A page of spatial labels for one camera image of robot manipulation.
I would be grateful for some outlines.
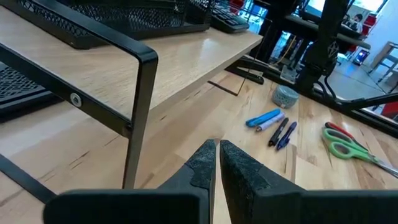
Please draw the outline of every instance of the window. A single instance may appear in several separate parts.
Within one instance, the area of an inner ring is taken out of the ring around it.
[[[354,5],[372,12],[377,12],[385,2],[387,2],[387,0],[355,0]]]
[[[362,7],[372,12],[378,12],[387,1],[388,0],[355,0],[354,5]],[[308,2],[309,6],[312,6],[321,12],[324,4],[325,0],[309,0]]]

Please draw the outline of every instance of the scissors blade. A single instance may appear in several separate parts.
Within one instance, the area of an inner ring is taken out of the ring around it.
[[[377,164],[379,167],[381,167],[382,169],[384,169],[385,171],[387,171],[388,173],[390,173],[394,177],[398,178],[398,169],[396,169],[395,167],[393,167],[393,166],[387,164],[386,162],[378,159],[374,155],[371,155],[371,158],[372,158],[373,162],[375,164]]]

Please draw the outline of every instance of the cable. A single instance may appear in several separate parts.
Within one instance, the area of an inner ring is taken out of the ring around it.
[[[273,65],[279,64],[279,63],[284,59],[284,57],[287,55],[287,52],[289,52],[289,50],[292,48],[293,43],[294,43],[295,40],[296,40],[296,36],[293,37],[293,40],[290,42],[289,47],[287,48],[287,50],[285,51],[285,53],[283,54],[283,56],[281,56],[281,58],[279,59],[279,61],[277,61],[276,63],[270,64],[270,65],[273,66]]]
[[[333,97],[333,100],[336,100],[336,93],[333,91],[333,89],[331,88],[331,86],[328,83],[328,78],[329,77],[330,77],[330,75],[325,77],[325,85],[329,89],[329,91],[331,93],[331,96]]]
[[[269,31],[269,29],[268,29],[267,32],[264,34],[264,37],[266,37],[266,36],[268,35],[268,31]],[[250,71],[253,69],[254,61],[257,59],[257,56],[259,55],[260,49],[261,49],[261,47],[262,47],[263,44],[264,44],[264,41],[262,40],[261,43],[260,43],[260,46],[259,46],[259,48],[258,48],[258,51],[256,52],[256,55],[255,55],[254,58],[253,58],[253,63],[250,64],[249,70],[247,71],[248,74],[249,74]],[[246,79],[247,79],[248,76],[249,76],[248,74],[244,77],[244,80],[243,80],[243,82],[242,82],[242,85],[239,87],[238,94],[240,94],[240,92],[241,92],[241,90],[242,90],[242,87],[243,87],[243,85],[244,85],[244,82],[246,81]]]
[[[323,92],[323,98],[327,100],[329,98],[329,94],[326,91],[325,86],[320,81],[316,81],[315,83],[318,84],[321,87],[322,92]]]

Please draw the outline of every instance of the screw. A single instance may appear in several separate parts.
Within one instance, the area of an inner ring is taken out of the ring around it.
[[[76,93],[71,93],[70,94],[70,101],[72,102],[72,104],[76,107],[81,107],[81,98],[79,95],[77,95]]]

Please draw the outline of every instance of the person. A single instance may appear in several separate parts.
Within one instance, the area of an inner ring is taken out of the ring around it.
[[[356,29],[353,29],[353,30],[355,30],[356,32],[362,32],[362,19],[363,19],[363,16],[362,16],[362,14],[357,14],[357,15],[355,15],[354,16],[354,23],[355,23],[355,27],[356,27]]]
[[[355,15],[352,19],[349,17],[349,15],[345,15],[343,19],[343,24],[348,26],[350,29],[353,31],[362,32],[362,21],[363,15],[362,14],[357,14]]]

